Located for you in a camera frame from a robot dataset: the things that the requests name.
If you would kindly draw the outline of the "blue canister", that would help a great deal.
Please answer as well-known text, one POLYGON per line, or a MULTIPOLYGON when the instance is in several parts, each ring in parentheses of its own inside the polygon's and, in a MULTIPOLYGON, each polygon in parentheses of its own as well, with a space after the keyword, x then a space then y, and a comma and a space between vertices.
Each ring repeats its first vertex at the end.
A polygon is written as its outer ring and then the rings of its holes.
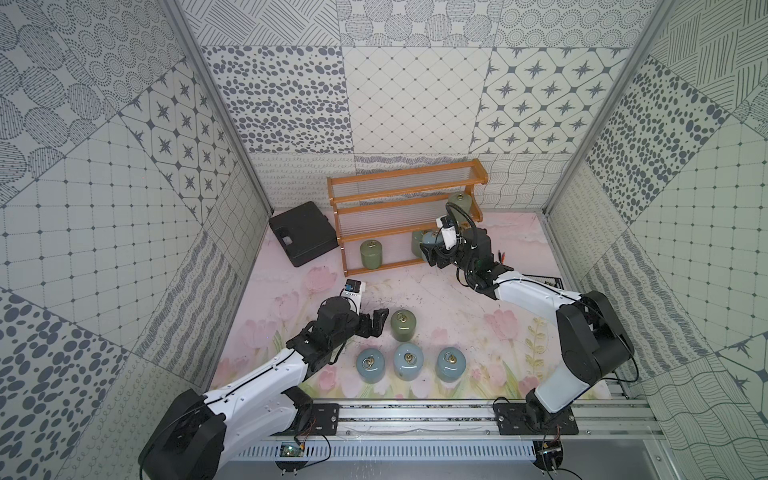
POLYGON ((394 354, 394 370, 396 375, 404 381, 415 380, 424 365, 422 349, 410 342, 401 343, 394 354))
POLYGON ((445 383, 455 383, 461 379, 466 371, 466 357, 457 347, 443 348, 436 359, 436 374, 439 380, 445 383))
POLYGON ((422 232, 422 245, 441 245, 443 243, 442 233, 439 230, 425 230, 422 232))
POLYGON ((356 370, 367 384, 376 384, 386 375, 386 360, 382 352, 376 348, 362 350, 356 359, 356 370))

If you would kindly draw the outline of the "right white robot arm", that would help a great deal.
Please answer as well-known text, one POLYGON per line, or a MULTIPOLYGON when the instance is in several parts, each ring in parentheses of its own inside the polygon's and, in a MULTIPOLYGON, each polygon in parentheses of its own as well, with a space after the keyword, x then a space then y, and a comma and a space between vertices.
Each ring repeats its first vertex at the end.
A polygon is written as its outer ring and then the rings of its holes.
POLYGON ((441 243, 419 248, 431 266, 457 268, 462 284, 492 300, 517 305, 557 327, 561 360, 553 373, 526 394, 525 419, 541 431, 566 412, 574 400, 634 357, 634 346, 608 298, 549 286, 493 256, 485 229, 453 228, 441 243))

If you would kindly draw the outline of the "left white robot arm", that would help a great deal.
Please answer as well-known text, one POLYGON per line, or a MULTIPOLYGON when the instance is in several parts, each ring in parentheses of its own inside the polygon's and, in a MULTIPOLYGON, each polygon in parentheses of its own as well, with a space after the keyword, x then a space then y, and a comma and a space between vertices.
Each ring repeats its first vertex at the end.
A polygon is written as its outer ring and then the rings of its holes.
POLYGON ((337 362, 355 337, 378 337, 389 316, 370 314, 346 294, 324 300, 315 320, 288 340, 283 350, 245 377, 198 394, 179 394, 138 457, 142 479, 211 479, 254 443, 288 434, 302 447, 308 436, 324 433, 327 412, 317 412, 301 384, 337 362))

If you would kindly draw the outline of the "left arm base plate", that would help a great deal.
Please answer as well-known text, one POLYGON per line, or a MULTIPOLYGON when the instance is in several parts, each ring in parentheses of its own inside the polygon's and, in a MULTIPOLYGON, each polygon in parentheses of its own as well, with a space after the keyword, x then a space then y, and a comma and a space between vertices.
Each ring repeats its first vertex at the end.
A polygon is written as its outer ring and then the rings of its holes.
POLYGON ((297 437, 334 436, 338 428, 339 415, 338 403, 312 403, 300 406, 286 433, 297 437))

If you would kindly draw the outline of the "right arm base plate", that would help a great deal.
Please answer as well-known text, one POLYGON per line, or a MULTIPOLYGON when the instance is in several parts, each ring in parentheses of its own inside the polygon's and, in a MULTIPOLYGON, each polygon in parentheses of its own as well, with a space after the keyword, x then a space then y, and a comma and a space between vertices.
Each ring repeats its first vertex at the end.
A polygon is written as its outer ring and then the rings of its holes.
POLYGON ((502 436, 577 435, 579 427, 570 407, 550 413, 543 407, 525 403, 499 402, 492 405, 495 422, 502 436))

